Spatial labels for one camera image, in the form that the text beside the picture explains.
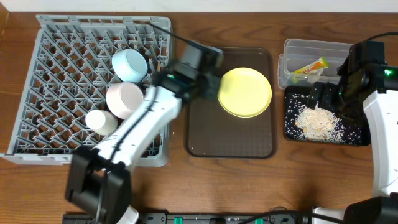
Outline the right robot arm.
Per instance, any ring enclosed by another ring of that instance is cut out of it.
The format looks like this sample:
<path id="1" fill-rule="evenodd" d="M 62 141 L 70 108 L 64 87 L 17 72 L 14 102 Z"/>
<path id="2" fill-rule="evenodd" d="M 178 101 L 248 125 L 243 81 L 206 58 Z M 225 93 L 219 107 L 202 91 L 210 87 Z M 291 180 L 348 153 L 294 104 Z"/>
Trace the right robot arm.
<path id="1" fill-rule="evenodd" d="M 316 82 L 307 107 L 368 127 L 373 154 L 370 199 L 344 209 L 314 208 L 310 223 L 397 223 L 397 67 L 385 61 L 384 43 L 370 37 L 350 47 L 338 84 Z"/>

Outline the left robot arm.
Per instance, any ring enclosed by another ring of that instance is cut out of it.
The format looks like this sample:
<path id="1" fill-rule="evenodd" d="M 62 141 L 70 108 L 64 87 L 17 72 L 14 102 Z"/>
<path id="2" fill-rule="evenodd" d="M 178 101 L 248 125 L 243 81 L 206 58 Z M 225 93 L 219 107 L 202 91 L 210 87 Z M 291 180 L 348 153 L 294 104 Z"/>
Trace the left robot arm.
<path id="1" fill-rule="evenodd" d="M 138 109 L 93 148 L 72 156 L 65 198 L 93 223 L 135 223 L 131 172 L 151 142 L 183 105 L 197 97 L 215 99 L 220 87 L 221 49 L 188 41 L 184 54 L 155 74 Z"/>

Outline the green snack wrapper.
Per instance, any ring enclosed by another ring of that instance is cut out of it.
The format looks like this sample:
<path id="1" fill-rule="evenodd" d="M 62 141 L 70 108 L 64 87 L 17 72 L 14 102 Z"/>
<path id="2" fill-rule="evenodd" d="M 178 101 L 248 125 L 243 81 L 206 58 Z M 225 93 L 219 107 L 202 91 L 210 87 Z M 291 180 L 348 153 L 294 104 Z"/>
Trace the green snack wrapper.
<path id="1" fill-rule="evenodd" d="M 306 65 L 306 66 L 294 71 L 293 73 L 295 75 L 292 79 L 292 83 L 296 84 L 301 81 L 307 82 L 307 79 L 306 79 L 307 74 L 309 74 L 315 70 L 323 70 L 324 71 L 328 67 L 329 67 L 329 63 L 325 60 L 324 57 L 320 57 L 318 60 L 312 62 L 311 64 Z"/>

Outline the white tissue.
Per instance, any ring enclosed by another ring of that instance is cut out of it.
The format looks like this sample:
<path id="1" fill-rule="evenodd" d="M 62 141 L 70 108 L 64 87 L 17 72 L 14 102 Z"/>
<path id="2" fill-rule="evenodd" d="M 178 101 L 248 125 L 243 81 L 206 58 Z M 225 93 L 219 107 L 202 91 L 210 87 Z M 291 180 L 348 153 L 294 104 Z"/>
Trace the white tissue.
<path id="1" fill-rule="evenodd" d="M 314 84 L 315 82 L 319 81 L 322 73 L 323 73 L 323 70 L 312 71 L 311 73 L 306 75 L 307 82 L 309 84 Z"/>

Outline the white paper cup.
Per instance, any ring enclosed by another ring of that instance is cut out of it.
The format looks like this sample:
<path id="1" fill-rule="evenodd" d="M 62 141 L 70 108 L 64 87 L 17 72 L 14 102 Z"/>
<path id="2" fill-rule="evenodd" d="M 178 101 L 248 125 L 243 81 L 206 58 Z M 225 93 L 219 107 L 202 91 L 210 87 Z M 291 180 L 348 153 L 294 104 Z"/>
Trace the white paper cup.
<path id="1" fill-rule="evenodd" d="M 117 119 L 108 111 L 91 110 L 85 116 L 86 125 L 95 133 L 107 136 L 113 133 L 117 126 Z"/>

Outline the yellow round plate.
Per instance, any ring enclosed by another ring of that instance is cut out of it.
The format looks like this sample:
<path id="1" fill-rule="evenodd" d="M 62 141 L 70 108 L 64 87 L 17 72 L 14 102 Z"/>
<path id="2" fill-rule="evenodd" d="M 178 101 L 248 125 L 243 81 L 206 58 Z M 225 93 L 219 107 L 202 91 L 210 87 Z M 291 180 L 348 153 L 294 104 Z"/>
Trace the yellow round plate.
<path id="1" fill-rule="evenodd" d="M 253 68 L 234 68 L 221 78 L 218 101 L 233 116 L 255 117 L 268 109 L 271 100 L 269 80 Z"/>

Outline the light blue bowl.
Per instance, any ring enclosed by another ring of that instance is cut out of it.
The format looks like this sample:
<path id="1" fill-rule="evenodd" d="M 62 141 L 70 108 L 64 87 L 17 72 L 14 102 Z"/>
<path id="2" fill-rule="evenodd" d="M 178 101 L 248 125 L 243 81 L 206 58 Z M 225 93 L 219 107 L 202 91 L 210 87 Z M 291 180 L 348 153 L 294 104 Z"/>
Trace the light blue bowl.
<path id="1" fill-rule="evenodd" d="M 115 53 L 111 64 L 115 74 L 123 82 L 140 83 L 148 72 L 145 58 L 134 49 L 125 49 Z"/>

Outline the white pink bowl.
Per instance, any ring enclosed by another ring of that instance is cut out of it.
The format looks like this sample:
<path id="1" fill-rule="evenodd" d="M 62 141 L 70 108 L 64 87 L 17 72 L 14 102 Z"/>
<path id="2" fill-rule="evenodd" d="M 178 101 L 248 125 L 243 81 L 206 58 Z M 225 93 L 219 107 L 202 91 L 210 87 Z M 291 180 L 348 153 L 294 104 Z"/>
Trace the white pink bowl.
<path id="1" fill-rule="evenodd" d="M 143 101 L 144 94 L 134 83 L 115 83 L 106 92 L 106 104 L 109 110 L 121 119 L 128 119 Z"/>

